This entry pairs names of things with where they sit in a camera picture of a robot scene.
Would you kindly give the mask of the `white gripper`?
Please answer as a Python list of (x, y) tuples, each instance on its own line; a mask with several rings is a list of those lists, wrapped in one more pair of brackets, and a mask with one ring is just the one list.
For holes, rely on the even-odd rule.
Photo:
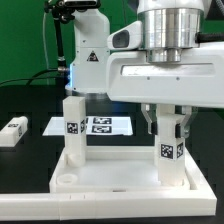
[(188, 138), (197, 107), (224, 108), (224, 43), (185, 49), (179, 62), (149, 63), (144, 51), (114, 53), (106, 83), (113, 101), (149, 103), (141, 105), (149, 134), (157, 134), (155, 104), (180, 105), (176, 113), (183, 120), (175, 126), (175, 137)]

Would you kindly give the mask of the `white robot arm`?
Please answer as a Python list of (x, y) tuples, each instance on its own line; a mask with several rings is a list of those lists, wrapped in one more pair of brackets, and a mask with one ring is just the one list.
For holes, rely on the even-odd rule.
[(200, 31), (211, 3), (136, 0), (137, 20), (110, 33), (100, 0), (64, 0), (75, 17), (69, 86), (140, 103), (151, 133), (163, 106), (179, 106), (177, 133), (186, 136), (195, 107), (224, 108), (224, 36)]

